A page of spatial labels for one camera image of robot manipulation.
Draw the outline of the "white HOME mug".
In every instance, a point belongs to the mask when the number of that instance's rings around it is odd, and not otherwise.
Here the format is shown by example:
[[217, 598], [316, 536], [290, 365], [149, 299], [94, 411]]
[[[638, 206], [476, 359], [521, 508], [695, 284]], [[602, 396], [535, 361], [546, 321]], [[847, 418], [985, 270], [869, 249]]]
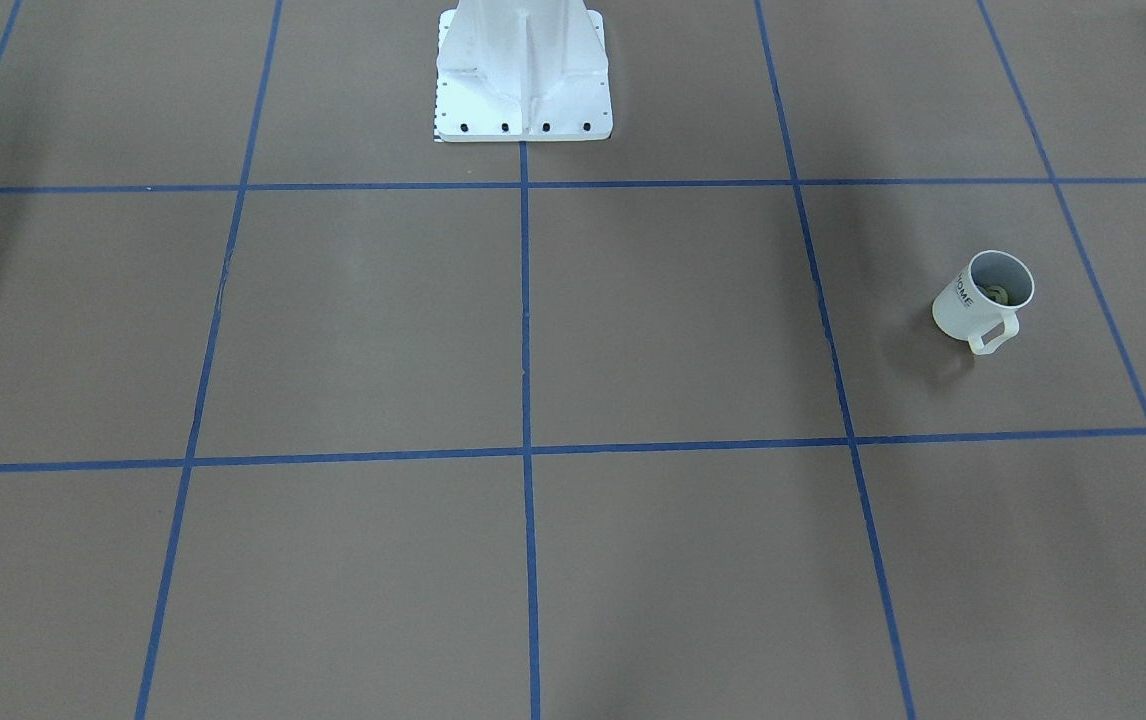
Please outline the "white HOME mug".
[[[984, 284], [1006, 287], [1011, 305], [986, 300], [979, 290]], [[965, 342], [972, 355], [989, 357], [1021, 332], [1018, 311], [1025, 310], [1034, 295], [1035, 279], [1025, 261], [1008, 252], [984, 250], [972, 256], [935, 297], [931, 318], [940, 332]]]

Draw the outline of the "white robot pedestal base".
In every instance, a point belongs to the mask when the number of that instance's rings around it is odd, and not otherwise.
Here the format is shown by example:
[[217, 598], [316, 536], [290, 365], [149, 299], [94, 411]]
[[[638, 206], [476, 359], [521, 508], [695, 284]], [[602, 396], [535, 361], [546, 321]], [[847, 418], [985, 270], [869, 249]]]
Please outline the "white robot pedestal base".
[[433, 138], [584, 142], [613, 135], [609, 42], [582, 1], [460, 1], [437, 22]]

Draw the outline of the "lemon slice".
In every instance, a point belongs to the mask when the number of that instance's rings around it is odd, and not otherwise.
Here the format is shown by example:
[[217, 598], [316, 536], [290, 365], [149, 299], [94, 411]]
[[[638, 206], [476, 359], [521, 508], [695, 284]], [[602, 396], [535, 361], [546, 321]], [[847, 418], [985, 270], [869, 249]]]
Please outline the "lemon slice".
[[986, 300], [992, 302], [1000, 306], [1011, 305], [1011, 297], [1008, 297], [1008, 290], [1002, 284], [984, 284], [980, 285], [979, 290], [981, 295], [986, 297]]

